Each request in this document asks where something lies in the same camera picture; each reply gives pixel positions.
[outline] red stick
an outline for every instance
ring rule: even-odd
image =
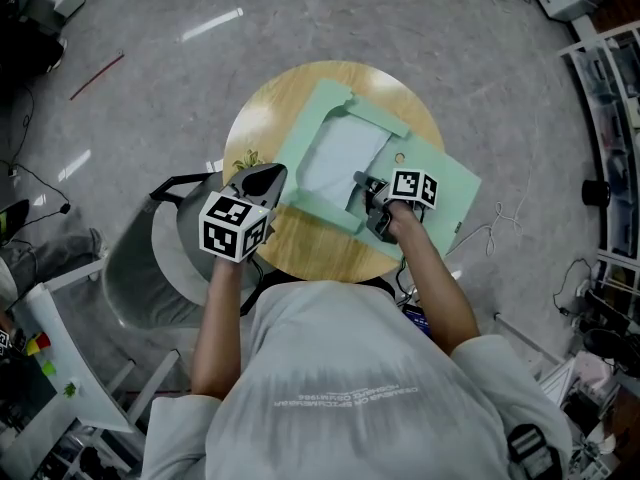
[[[104,73],[107,69],[109,69],[111,66],[113,66],[116,62],[118,62],[120,59],[122,59],[122,57],[124,57],[124,53],[120,53],[120,55],[118,55],[115,59],[113,59],[111,62],[109,62],[109,64],[107,64],[105,67],[103,67],[100,71],[98,71],[95,75],[93,75],[89,81],[87,83],[85,83],[82,87],[80,87],[80,89],[78,89],[76,92],[73,93],[73,96],[71,96],[71,98],[69,98],[69,101],[73,101],[73,98],[75,98],[78,94],[80,94],[82,91],[84,91],[84,89],[91,83],[93,82],[96,78],[98,78],[102,73]]]

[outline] white paper sheet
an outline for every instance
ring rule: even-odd
[[[391,133],[352,114],[327,119],[298,170],[300,187],[345,209],[356,183]]]

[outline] black buckle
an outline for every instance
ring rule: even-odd
[[[518,425],[507,438],[511,460],[529,480],[561,480],[558,450],[547,446],[542,431],[533,424]]]

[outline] white shelf rack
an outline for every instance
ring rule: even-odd
[[[635,63],[624,63],[617,56],[622,51],[620,44],[631,49]],[[577,74],[595,131],[594,153],[599,157],[595,161],[599,163],[602,181],[607,181],[612,189],[611,203],[602,213],[599,255],[634,272],[640,272],[640,148],[635,145],[640,129],[631,125],[627,102],[640,93],[638,52],[640,21],[597,34],[558,52]],[[625,80],[619,63],[625,64],[622,66],[625,73],[637,75],[635,88]]]

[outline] gray floor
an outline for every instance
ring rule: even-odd
[[[241,18],[180,42],[185,31],[238,7]],[[484,332],[500,311],[551,350],[566,346],[570,332],[551,294],[571,260],[595,257],[598,217],[580,200],[582,180],[594,168],[577,91],[555,55],[571,43],[570,35],[537,4],[88,0],[64,36],[69,46],[62,65],[34,84],[36,112],[20,159],[55,181],[74,211],[30,227],[30,239],[95,226],[116,240],[146,193],[171,175],[201,172],[205,160],[223,156],[238,110],[264,82],[305,62],[363,62],[409,86],[435,117],[447,153],[482,178],[460,237],[493,222],[498,201],[513,216],[532,166],[518,214],[522,235],[501,220],[491,256],[485,230],[447,263],[462,272],[460,282]],[[125,58],[69,101],[120,49]],[[13,111],[14,144],[26,104],[21,99]],[[89,150],[90,158],[58,183],[58,173]],[[32,201],[43,193],[25,177],[17,191]],[[47,192],[46,205],[33,208],[32,217],[58,206]],[[170,220],[167,214],[162,222]],[[123,330],[98,292],[75,287],[59,297],[65,321],[101,377],[128,356],[143,370],[157,364],[176,342],[188,363],[193,332]],[[517,341],[514,346],[523,358],[539,360]],[[185,379],[176,375],[171,387]]]

